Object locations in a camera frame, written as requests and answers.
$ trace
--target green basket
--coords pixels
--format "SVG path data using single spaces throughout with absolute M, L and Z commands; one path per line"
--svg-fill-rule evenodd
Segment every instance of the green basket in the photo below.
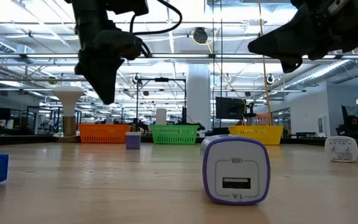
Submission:
M 154 144 L 195 144 L 198 125 L 152 125 Z

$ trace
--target yellow basket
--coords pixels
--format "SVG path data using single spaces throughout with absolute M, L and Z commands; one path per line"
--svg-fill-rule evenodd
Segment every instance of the yellow basket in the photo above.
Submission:
M 284 126 L 231 126 L 230 134 L 260 141 L 265 145 L 279 145 Z

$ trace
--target orange basket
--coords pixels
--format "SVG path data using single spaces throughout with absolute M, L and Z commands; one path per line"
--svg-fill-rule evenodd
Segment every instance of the orange basket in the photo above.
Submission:
M 82 143 L 125 143 L 126 124 L 79 124 Z

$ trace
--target white lamp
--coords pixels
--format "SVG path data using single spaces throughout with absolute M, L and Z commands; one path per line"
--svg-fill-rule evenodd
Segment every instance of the white lamp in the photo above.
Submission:
M 52 93 L 63 105 L 63 136 L 75 136 L 75 103 L 84 94 L 83 89 L 78 86 L 58 86 L 52 90 Z

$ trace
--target person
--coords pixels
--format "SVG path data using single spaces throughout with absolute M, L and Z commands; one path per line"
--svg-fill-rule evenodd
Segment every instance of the person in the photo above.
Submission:
M 358 136 L 358 117 L 350 115 L 347 117 L 345 124 L 339 127 L 340 135 Z

